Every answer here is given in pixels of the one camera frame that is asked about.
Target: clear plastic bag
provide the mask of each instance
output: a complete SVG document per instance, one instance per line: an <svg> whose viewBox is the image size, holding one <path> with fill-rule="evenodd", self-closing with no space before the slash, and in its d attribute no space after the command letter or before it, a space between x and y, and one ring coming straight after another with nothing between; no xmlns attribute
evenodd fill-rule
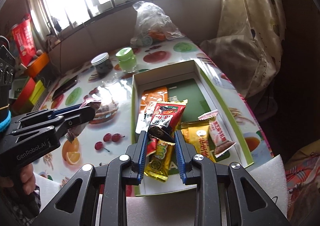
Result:
<svg viewBox="0 0 320 226"><path fill-rule="evenodd" d="M132 47L150 46L166 39L184 37L159 6L139 1L133 8L137 11L137 22L134 37L130 41Z"/></svg>

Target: red bag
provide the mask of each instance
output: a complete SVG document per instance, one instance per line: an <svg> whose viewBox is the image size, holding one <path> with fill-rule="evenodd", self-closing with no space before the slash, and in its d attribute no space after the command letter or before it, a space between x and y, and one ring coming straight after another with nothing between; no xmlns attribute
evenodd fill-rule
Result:
<svg viewBox="0 0 320 226"><path fill-rule="evenodd" d="M12 28L12 35L17 44L22 64L28 66L33 56L36 54L36 48L31 33L30 19L26 19L21 24L16 24Z"/></svg>

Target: white lid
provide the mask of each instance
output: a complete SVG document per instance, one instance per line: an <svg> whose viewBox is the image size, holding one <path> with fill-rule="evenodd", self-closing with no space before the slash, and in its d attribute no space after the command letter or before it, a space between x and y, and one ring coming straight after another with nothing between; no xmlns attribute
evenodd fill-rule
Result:
<svg viewBox="0 0 320 226"><path fill-rule="evenodd" d="M99 54L98 56L94 57L91 60L91 64L93 66L95 66L95 65L98 65L98 64L104 62L107 59L109 59L109 54L108 53L102 53L102 54Z"/></svg>

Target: pink candy wrapper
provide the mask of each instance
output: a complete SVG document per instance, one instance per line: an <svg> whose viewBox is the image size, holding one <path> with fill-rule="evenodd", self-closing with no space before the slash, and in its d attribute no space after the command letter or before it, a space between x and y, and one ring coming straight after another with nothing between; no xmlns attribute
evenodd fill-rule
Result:
<svg viewBox="0 0 320 226"><path fill-rule="evenodd" d="M81 104L79 108L84 108L85 106L91 106L94 108L95 112L97 113L98 109L100 108L102 98L98 97L95 94L90 95L85 101ZM73 140L81 134L81 132L86 127L87 123L77 125L75 127L72 127L68 129L68 132L66 134L67 139L70 142L73 142Z"/></svg>
<svg viewBox="0 0 320 226"><path fill-rule="evenodd" d="M219 111L216 109L198 117L198 120L209 121L209 134L216 146L214 149L215 157L221 156L236 144L236 142L226 139L225 133L217 119L218 114Z"/></svg>

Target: hand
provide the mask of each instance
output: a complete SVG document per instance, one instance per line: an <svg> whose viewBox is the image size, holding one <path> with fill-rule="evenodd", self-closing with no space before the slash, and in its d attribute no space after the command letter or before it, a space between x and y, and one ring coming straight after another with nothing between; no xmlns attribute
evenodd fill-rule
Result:
<svg viewBox="0 0 320 226"><path fill-rule="evenodd" d="M21 169L20 179L24 192L29 195L36 188L36 178L33 174L33 165L29 164ZM9 177L0 177L0 187L12 187L13 182Z"/></svg>

